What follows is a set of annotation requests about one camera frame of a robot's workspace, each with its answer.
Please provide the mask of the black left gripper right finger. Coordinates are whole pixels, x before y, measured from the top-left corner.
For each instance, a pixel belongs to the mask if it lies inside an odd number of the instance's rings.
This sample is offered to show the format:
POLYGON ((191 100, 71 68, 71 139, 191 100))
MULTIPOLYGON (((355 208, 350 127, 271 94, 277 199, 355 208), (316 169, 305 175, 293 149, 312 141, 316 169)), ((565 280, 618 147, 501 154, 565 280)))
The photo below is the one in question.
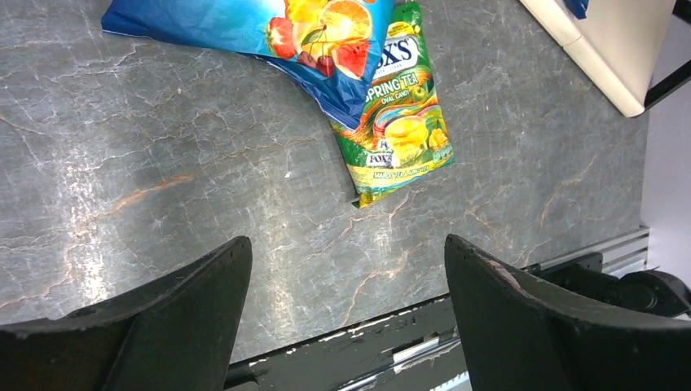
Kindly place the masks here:
POLYGON ((473 389, 689 389, 690 316, 581 296, 458 235, 444 261, 473 389))

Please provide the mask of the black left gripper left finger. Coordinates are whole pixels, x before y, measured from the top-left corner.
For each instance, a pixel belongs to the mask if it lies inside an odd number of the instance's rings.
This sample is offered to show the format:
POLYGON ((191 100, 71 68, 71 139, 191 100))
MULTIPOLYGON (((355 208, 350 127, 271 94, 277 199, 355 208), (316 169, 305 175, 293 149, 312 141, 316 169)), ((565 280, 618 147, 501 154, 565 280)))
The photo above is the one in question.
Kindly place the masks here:
POLYGON ((4 390, 220 390, 253 264, 238 236, 61 319, 1 328, 4 390))

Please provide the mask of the green Fox's candy bag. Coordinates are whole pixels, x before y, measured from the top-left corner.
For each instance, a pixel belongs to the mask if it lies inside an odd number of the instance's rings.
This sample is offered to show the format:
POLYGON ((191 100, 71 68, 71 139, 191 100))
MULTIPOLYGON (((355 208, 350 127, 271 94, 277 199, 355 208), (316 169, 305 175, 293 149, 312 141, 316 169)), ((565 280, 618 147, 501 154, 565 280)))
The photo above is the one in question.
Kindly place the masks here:
POLYGON ((331 126, 354 183, 356 208, 454 162, 417 2, 393 10, 359 127, 331 126))

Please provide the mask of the blue slendy bag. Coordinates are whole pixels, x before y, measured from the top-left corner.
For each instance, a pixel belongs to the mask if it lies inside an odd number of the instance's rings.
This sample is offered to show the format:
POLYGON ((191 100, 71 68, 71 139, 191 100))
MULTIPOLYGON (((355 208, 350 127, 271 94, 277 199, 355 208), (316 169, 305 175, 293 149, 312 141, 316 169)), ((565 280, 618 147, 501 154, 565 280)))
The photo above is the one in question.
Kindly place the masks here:
POLYGON ((254 56, 354 129, 393 10, 392 1, 119 0, 101 25, 107 33, 254 56))
POLYGON ((577 19, 587 18, 589 0, 563 0, 566 9, 577 19))

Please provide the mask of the blue Slendy bag front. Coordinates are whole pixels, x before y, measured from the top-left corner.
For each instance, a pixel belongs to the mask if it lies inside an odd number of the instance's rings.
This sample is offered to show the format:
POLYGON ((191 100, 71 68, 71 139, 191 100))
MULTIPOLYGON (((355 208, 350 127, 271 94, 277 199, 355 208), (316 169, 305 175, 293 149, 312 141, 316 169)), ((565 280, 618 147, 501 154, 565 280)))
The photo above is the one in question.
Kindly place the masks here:
POLYGON ((589 0, 563 0, 566 9, 577 19, 587 18, 589 0))

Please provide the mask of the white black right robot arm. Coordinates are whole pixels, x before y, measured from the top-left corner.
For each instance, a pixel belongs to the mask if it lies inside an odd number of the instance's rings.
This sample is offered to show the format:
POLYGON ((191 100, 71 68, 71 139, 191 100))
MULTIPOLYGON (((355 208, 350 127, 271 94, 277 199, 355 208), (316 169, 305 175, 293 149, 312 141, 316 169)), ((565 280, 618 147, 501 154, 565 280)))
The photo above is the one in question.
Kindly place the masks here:
POLYGON ((589 253, 556 266, 524 271, 568 291, 606 304, 668 318, 690 316, 690 288, 666 272, 643 270, 615 277, 603 272, 603 255, 589 253))

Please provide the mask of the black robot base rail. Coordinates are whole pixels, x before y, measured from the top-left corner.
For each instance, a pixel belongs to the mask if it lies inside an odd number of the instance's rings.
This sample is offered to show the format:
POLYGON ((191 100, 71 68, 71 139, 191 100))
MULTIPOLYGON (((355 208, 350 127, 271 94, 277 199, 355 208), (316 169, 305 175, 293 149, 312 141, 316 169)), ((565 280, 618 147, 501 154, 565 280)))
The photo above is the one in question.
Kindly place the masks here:
POLYGON ((448 295, 228 367, 226 390, 470 390, 448 295))

